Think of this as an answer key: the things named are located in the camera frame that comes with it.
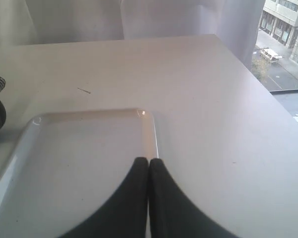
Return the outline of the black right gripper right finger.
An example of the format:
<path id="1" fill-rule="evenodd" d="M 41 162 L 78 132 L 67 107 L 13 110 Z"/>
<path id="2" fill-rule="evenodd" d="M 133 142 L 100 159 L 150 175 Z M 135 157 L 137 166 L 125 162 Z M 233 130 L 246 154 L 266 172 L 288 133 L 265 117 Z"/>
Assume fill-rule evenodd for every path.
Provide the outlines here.
<path id="1" fill-rule="evenodd" d="M 153 238 L 233 238 L 184 194 L 163 160 L 149 164 L 150 232 Z"/>

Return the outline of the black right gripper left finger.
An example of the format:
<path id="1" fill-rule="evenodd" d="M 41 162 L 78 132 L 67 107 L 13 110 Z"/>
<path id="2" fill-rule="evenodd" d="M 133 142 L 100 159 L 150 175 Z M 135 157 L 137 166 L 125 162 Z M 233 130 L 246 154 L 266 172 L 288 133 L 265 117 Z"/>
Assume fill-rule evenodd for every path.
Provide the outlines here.
<path id="1" fill-rule="evenodd" d="M 146 236 L 149 163 L 135 158 L 110 198 L 63 238 L 144 238 Z"/>

